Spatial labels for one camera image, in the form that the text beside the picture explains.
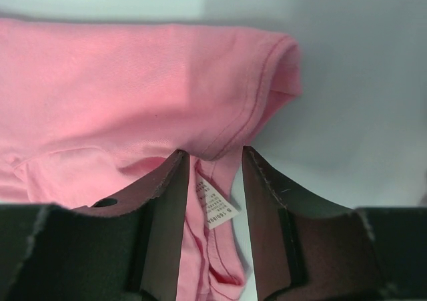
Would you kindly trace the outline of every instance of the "pink shirt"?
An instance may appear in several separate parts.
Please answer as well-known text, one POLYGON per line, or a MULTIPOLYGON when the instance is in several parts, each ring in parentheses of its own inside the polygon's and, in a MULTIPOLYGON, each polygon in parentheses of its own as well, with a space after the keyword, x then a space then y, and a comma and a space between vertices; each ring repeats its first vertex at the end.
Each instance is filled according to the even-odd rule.
POLYGON ((231 223, 207 230, 194 172, 228 197, 242 145, 298 94, 283 33, 0 19, 0 198, 91 206, 184 149, 177 299, 238 300, 231 223))

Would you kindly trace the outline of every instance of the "white table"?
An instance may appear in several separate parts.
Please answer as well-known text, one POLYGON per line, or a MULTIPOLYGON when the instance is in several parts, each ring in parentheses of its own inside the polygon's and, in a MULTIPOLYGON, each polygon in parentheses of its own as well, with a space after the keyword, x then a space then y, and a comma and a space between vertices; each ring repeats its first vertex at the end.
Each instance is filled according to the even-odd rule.
MULTIPOLYGON (((413 206, 427 192, 427 0, 0 0, 0 11, 291 33, 304 51, 305 93, 254 147, 345 206, 413 206)), ((233 197, 245 211, 241 172, 233 197)), ((256 300, 244 213, 234 229, 248 269, 242 300, 256 300)))

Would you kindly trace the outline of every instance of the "white label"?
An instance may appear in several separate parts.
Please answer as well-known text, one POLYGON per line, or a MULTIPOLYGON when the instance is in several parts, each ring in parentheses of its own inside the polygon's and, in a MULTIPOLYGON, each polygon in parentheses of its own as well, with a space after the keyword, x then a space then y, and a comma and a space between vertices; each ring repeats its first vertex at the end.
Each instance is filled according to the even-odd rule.
POLYGON ((207 227, 209 229, 216 228, 239 214, 239 212, 199 174, 197 174, 195 191, 199 198, 201 208, 205 211, 207 227))

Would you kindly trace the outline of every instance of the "pink fabric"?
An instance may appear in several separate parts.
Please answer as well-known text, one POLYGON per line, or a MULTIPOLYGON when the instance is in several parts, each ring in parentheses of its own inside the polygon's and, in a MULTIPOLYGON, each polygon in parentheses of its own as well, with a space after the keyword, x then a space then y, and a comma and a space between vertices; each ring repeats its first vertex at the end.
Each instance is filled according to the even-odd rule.
POLYGON ((177 299, 237 300, 232 225, 207 230, 195 170, 228 197, 242 145, 298 94, 298 47, 283 33, 0 19, 0 195, 91 206, 184 149, 177 299))

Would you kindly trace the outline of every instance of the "gray surface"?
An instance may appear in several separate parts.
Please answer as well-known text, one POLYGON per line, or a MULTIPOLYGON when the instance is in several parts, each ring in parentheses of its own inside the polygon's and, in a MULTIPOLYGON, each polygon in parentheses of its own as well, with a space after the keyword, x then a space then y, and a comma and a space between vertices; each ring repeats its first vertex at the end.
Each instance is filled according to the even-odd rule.
MULTIPOLYGON (((305 94, 254 146, 345 206, 414 205, 426 193, 427 0, 0 0, 55 19, 186 21, 287 31, 304 51, 305 94)), ((244 211, 241 174, 234 198, 244 211)), ((246 216, 234 220, 256 300, 246 216)))

